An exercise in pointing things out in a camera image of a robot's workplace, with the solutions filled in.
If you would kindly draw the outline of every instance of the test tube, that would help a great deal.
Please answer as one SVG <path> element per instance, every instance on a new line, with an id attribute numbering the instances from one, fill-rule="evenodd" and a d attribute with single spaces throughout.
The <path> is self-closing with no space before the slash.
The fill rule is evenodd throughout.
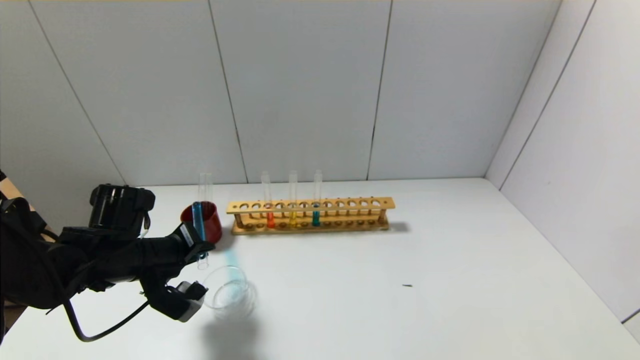
<path id="1" fill-rule="evenodd" d="M 264 189 L 264 207 L 271 209 L 273 206 L 271 203 L 271 180 L 269 179 L 269 172 L 262 172 L 262 187 Z M 276 222 L 273 220 L 273 213 L 267 213 L 267 227 L 276 227 Z"/>
<path id="2" fill-rule="evenodd" d="M 320 201 L 322 197 L 322 172 L 316 170 L 314 175 L 314 208 L 320 207 Z M 320 226 L 320 211 L 314 211 L 313 226 Z"/>
<path id="3" fill-rule="evenodd" d="M 202 241 L 207 241 L 207 233 L 204 227 L 204 218 L 211 213 L 213 207 L 213 175 L 208 172 L 200 173 L 198 182 L 198 201 L 191 206 L 193 210 L 193 226 L 198 231 Z M 198 269 L 205 270 L 209 267 L 209 253 L 204 252 L 198 255 Z"/>
<path id="4" fill-rule="evenodd" d="M 296 221 L 297 217 L 297 207 L 298 207 L 298 194 L 296 193 L 298 187 L 298 172 L 295 170 L 291 170 L 289 172 L 289 207 L 291 208 L 289 212 L 289 226 L 296 227 L 298 222 Z"/>

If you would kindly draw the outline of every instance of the wooden test tube rack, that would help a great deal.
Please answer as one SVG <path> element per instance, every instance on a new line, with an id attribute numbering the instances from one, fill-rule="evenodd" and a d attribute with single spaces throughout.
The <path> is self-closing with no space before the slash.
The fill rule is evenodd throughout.
<path id="1" fill-rule="evenodd" d="M 229 202 L 227 214 L 236 217 L 231 232 L 234 235 L 258 235 L 388 230 L 387 210 L 396 208 L 390 197 L 322 199 L 316 208 L 313 203 L 313 200 L 298 201 L 298 207 L 294 208 L 296 226 L 291 226 L 289 215 L 292 208 L 286 200 L 273 201 L 272 208 L 266 208 L 264 201 Z M 312 225 L 314 211 L 320 212 L 320 226 Z M 268 213 L 273 213 L 273 228 L 267 226 Z"/>

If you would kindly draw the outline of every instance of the empty test tube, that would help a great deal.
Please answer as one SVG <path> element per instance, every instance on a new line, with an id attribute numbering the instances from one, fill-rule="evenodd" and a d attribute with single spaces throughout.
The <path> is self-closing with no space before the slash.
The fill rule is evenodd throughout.
<path id="1" fill-rule="evenodd" d="M 320 207 L 320 200 L 322 197 L 322 172 L 316 170 L 314 175 L 314 208 Z M 313 226 L 320 226 L 320 211 L 314 211 Z"/>
<path id="2" fill-rule="evenodd" d="M 296 220 L 297 217 L 297 207 L 298 207 L 298 172 L 292 170 L 289 172 L 289 207 L 291 211 L 289 212 L 289 226 L 296 227 L 298 222 Z"/>
<path id="3" fill-rule="evenodd" d="M 271 180 L 269 179 L 269 172 L 262 172 L 262 188 L 264 189 L 264 207 L 271 209 L 273 204 L 271 203 Z M 276 222 L 273 220 L 273 213 L 267 213 L 267 227 L 276 227 Z"/>

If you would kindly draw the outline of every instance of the test tube with blue liquid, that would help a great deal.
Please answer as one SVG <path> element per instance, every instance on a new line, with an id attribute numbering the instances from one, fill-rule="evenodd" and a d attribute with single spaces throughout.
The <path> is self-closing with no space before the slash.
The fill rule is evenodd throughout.
<path id="1" fill-rule="evenodd" d="M 202 241 L 207 241 L 207 233 L 204 227 L 204 216 L 210 213 L 213 200 L 213 180 L 210 173 L 200 173 L 198 183 L 198 201 L 191 205 L 193 212 L 193 227 L 195 227 Z M 198 255 L 198 269 L 205 270 L 209 267 L 209 253 L 203 252 Z"/>
<path id="2" fill-rule="evenodd" d="M 320 170 L 316 170 L 316 174 L 314 175 L 314 208 L 320 207 L 320 201 L 322 197 L 322 172 Z M 320 211 L 314 211 L 313 221 L 311 222 L 313 226 L 320 226 Z"/>

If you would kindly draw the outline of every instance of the blue liquid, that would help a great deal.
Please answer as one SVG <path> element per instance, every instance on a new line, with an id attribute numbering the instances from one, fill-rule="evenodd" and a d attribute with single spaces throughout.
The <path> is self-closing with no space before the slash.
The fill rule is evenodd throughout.
<path id="1" fill-rule="evenodd" d="M 314 205 L 314 208 L 319 208 L 320 205 L 316 204 Z M 314 211 L 314 218 L 313 221 L 311 222 L 311 225 L 313 226 L 320 226 L 320 211 Z"/>
<path id="2" fill-rule="evenodd" d="M 198 235 L 200 235 L 200 239 L 202 241 L 207 241 L 204 232 L 204 216 L 202 214 L 202 203 L 200 201 L 196 201 L 191 205 L 191 210 L 193 214 L 193 227 L 196 228 Z M 208 252 L 203 252 L 198 255 L 200 259 L 205 259 L 209 255 Z"/>

